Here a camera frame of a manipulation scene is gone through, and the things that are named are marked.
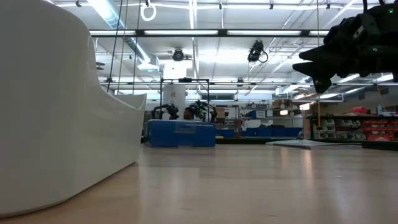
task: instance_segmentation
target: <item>ceiling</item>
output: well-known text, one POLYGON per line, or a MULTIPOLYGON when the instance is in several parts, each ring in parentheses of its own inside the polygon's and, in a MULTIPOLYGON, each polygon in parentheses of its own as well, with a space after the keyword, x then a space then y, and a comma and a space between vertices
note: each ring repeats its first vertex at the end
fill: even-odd
MULTIPOLYGON (((190 1, 193 1, 192 4, 195 2, 195 0, 152 0, 152 4, 158 5, 156 6, 157 14, 153 20, 148 22, 141 19, 139 15, 138 3, 140 1, 128 1, 127 19, 125 6, 127 0, 115 0, 113 4, 117 10, 120 10, 121 4, 123 5, 121 20, 128 29, 191 29, 191 24, 194 29, 329 29, 331 26, 339 24, 343 18, 361 13, 363 6, 362 1, 318 0, 320 8, 318 11, 316 10, 317 0, 274 0, 274 9, 270 10, 268 9, 270 1, 264 0, 197 0, 198 10, 191 18, 193 21, 190 21, 190 10, 188 9, 190 1), (218 7, 221 2, 224 6, 223 10, 219 8, 203 9, 206 6, 218 7), (331 8, 325 9, 328 2, 331 4, 331 8), (349 3, 350 7, 346 9, 345 6, 349 3), (308 9, 310 6, 315 6, 315 9, 308 9)), ((109 29, 109 25, 87 1, 80 1, 82 7, 76 7, 75 1, 52 0, 52 2, 78 16, 89 29, 109 29)), ((378 4, 378 0, 369 0, 368 3, 369 7, 372 7, 372 5, 378 4)), ((145 10, 147 17, 151 14, 150 10, 145 10)), ((136 68, 132 49, 127 45, 124 45, 123 49, 123 40, 120 38, 116 40, 114 50, 115 38, 98 39, 96 60, 105 63, 104 70, 99 70, 98 73, 100 80, 109 77, 112 52, 115 51, 112 71, 114 80, 117 80, 120 74, 121 82, 132 82, 134 75, 136 82, 159 81, 159 73, 143 72, 136 68)), ((302 52, 323 42, 322 39, 318 40, 317 38, 276 38, 274 41, 272 40, 272 37, 196 37, 199 61, 197 77, 219 82, 235 82, 239 77, 244 78, 247 82, 299 82, 306 76, 292 70, 292 64, 301 61, 294 53, 295 50, 300 48, 299 52, 302 52), (271 45, 266 49, 269 61, 252 68, 248 64, 247 57, 255 40, 262 40, 265 46, 269 43, 271 45)), ((161 64, 172 62, 169 52, 174 51, 175 48, 182 48, 185 54, 193 55, 191 37, 140 37, 137 38, 137 43, 147 54, 158 55, 161 64)), ((187 62, 187 65, 187 76, 194 78, 191 61, 187 62)), ((338 82, 339 79, 335 77, 333 80, 338 82)), ((152 87, 141 85, 135 88, 149 89, 152 87)), ((275 90, 275 88, 276 86, 258 86, 257 90, 275 90)))

